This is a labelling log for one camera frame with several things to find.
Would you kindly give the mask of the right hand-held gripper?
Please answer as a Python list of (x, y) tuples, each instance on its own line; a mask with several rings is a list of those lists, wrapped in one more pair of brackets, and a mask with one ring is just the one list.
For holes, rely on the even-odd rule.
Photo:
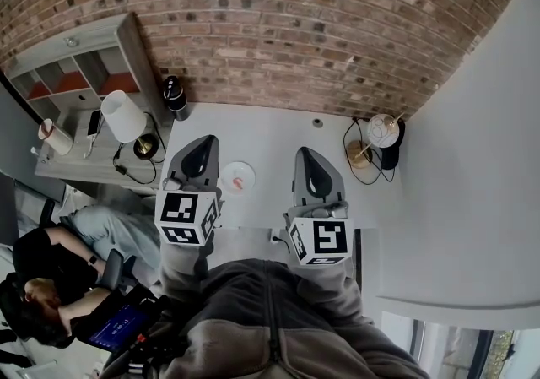
[(350, 258), (354, 223), (338, 170), (315, 150), (302, 147), (295, 156), (292, 193), (293, 206), (283, 217), (299, 264), (327, 266)]

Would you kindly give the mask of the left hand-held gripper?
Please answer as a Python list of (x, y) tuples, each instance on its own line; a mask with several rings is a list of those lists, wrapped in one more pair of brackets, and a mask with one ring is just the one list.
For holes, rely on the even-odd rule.
[(154, 224), (170, 244), (205, 246), (219, 217), (219, 140), (193, 140), (170, 160), (156, 196)]

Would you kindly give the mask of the white round plate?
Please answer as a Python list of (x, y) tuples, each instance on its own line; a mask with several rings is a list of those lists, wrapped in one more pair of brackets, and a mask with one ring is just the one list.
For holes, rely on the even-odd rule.
[[(245, 188), (243, 191), (237, 191), (232, 185), (235, 177), (244, 179)], [(240, 196), (247, 194), (256, 184), (256, 172), (250, 165), (243, 161), (234, 161), (225, 166), (220, 173), (220, 181), (224, 190), (231, 195)]]

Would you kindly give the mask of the person's left forearm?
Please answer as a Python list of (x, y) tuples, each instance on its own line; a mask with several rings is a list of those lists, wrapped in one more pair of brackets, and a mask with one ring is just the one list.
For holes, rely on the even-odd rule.
[(208, 277), (207, 258), (213, 249), (213, 236), (205, 246), (170, 244), (162, 239), (159, 279), (152, 286), (153, 293), (174, 302), (198, 301), (202, 282)]

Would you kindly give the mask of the person's right forearm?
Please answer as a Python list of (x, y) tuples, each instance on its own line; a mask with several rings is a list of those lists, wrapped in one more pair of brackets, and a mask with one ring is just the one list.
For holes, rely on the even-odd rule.
[(358, 283), (350, 278), (344, 263), (327, 266), (290, 264), (298, 278), (297, 292), (335, 327), (365, 321)]

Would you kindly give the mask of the black cylinder speaker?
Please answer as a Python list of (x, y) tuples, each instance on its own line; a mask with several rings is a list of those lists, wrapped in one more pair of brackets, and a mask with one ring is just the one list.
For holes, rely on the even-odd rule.
[(165, 104), (177, 121), (185, 121), (189, 117), (186, 94), (180, 80), (176, 76), (168, 76), (163, 82)]

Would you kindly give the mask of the black rounded appliance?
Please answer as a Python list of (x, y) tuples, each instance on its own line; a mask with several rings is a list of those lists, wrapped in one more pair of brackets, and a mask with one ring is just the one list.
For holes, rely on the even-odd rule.
[(406, 127), (403, 119), (397, 121), (399, 127), (399, 134), (397, 141), (386, 148), (381, 149), (381, 169), (384, 171), (391, 171), (397, 167), (400, 157), (400, 147), (405, 135)]

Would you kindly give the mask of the brass globe table lamp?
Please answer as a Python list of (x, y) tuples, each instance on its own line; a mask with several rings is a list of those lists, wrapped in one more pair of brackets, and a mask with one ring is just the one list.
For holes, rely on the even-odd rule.
[(367, 139), (352, 140), (345, 146), (349, 164), (354, 169), (364, 169), (374, 161), (375, 151), (393, 145), (398, 138), (397, 121), (400, 116), (380, 114), (367, 123)]

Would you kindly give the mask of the white shade table lamp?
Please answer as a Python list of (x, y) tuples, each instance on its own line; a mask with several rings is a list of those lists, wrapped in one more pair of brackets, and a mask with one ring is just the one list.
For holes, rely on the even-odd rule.
[(108, 94), (100, 110), (118, 143), (132, 143), (133, 153), (140, 160), (155, 157), (159, 150), (159, 140), (149, 131), (149, 117), (123, 90), (114, 90)]

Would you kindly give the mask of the smartphone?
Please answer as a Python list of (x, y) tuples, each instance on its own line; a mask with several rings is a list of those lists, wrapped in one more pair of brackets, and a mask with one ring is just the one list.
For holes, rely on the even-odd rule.
[(94, 137), (96, 136), (102, 125), (102, 113), (100, 110), (93, 111), (90, 115), (89, 125), (87, 128), (87, 136)]

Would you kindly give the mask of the grey wooden desk with shelves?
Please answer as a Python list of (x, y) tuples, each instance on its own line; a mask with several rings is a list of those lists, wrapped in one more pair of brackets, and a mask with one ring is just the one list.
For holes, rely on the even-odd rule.
[(64, 31), (8, 61), (10, 84), (41, 119), (52, 119), (73, 138), (61, 156), (44, 146), (39, 176), (97, 184), (117, 184), (141, 191), (157, 187), (165, 152), (139, 160), (132, 144), (121, 145), (107, 125), (97, 138), (87, 136), (90, 115), (114, 90), (123, 90), (151, 113), (150, 132), (162, 135), (172, 123), (133, 14), (121, 14)]

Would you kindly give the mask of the white cylinder container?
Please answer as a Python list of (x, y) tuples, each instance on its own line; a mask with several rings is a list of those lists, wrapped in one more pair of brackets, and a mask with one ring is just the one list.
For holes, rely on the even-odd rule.
[(39, 126), (38, 138), (61, 156), (68, 154), (73, 147), (72, 137), (50, 118), (44, 119)]

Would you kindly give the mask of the person's grey fleece jacket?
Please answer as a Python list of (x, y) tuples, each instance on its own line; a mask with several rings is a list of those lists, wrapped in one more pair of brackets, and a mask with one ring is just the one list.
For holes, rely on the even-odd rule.
[(297, 292), (282, 263), (212, 269), (195, 303), (174, 302), (147, 340), (100, 379), (429, 379), (364, 315), (335, 327)]

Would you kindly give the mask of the black monitor with blue screen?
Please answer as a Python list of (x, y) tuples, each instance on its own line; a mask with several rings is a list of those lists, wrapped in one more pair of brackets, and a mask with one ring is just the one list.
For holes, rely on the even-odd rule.
[(126, 294), (115, 289), (75, 325), (73, 335), (82, 343), (116, 354), (127, 350), (140, 335), (147, 335), (168, 305), (167, 297), (158, 298), (141, 284)]

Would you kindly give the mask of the black window frame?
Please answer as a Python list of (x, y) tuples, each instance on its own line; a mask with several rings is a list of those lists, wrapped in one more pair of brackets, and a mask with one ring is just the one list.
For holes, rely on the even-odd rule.
[(540, 379), (540, 328), (496, 331), (414, 320), (406, 343), (431, 379)]

